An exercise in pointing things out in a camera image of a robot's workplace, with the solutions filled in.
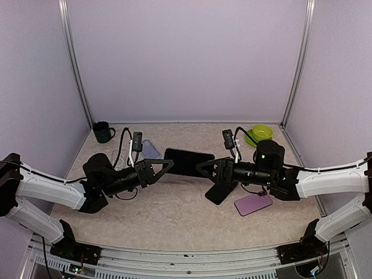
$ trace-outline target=yellow-green bowl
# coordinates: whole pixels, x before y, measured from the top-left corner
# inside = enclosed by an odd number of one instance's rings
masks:
[[[252,132],[253,137],[255,138],[255,140],[257,140],[257,142],[263,140],[270,140],[274,134],[272,129],[264,124],[254,125]]]

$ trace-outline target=mug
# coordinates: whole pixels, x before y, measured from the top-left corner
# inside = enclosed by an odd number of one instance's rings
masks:
[[[110,128],[108,122],[100,121],[93,125],[93,133],[100,144],[105,144],[115,136],[116,130],[114,128]]]

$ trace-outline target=smartphone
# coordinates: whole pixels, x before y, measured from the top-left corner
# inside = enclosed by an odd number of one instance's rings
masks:
[[[214,155],[167,148],[164,153],[164,160],[173,160],[174,162],[174,166],[167,173],[205,178],[196,170],[196,165],[214,160]]]
[[[241,216],[246,216],[253,212],[256,212],[260,209],[266,208],[273,204],[269,195],[259,196],[259,195],[250,195],[245,198],[239,199],[234,202],[235,207],[237,208]]]
[[[215,184],[205,193],[205,197],[215,205],[220,205],[237,185],[238,183]]]
[[[162,154],[156,149],[154,144],[148,139],[142,141],[142,157],[144,159],[159,159],[162,157]]]

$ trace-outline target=beige marbled table surface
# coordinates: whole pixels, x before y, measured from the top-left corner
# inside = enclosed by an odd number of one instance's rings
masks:
[[[235,130],[237,124],[131,124],[142,131],[164,154],[168,147],[213,153],[216,158],[230,156],[224,149],[222,130]],[[251,125],[241,125],[246,129]],[[124,125],[114,125],[116,136],[107,144],[96,142],[91,132],[68,175],[84,175],[83,164],[95,153],[116,156]],[[286,149],[285,162],[296,164],[288,143],[278,126],[273,125],[275,140]],[[241,140],[243,161],[252,161],[255,149]],[[124,138],[122,155],[128,154]],[[307,224],[319,217],[314,198],[283,202],[273,197],[273,205],[241,217],[234,201],[248,195],[240,187],[216,206],[204,197],[213,183],[204,178],[166,174],[156,184],[142,189],[132,201],[109,199],[109,205],[96,214],[73,211],[55,205],[51,215],[67,221],[78,241],[120,248],[160,251],[220,251],[283,244],[298,240]],[[260,187],[251,185],[253,191]],[[123,192],[123,198],[133,193]]]

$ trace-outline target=green plate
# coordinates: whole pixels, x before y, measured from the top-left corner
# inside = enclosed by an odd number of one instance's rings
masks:
[[[253,138],[253,131],[252,131],[252,129],[250,129],[249,131],[247,131],[247,133],[248,133],[248,135],[250,135],[250,136]],[[253,147],[257,147],[257,145],[256,145],[253,141],[251,141],[251,139],[248,138],[246,135],[244,135],[244,138],[245,138],[245,141],[246,141],[249,145],[251,145],[251,146],[253,146]]]

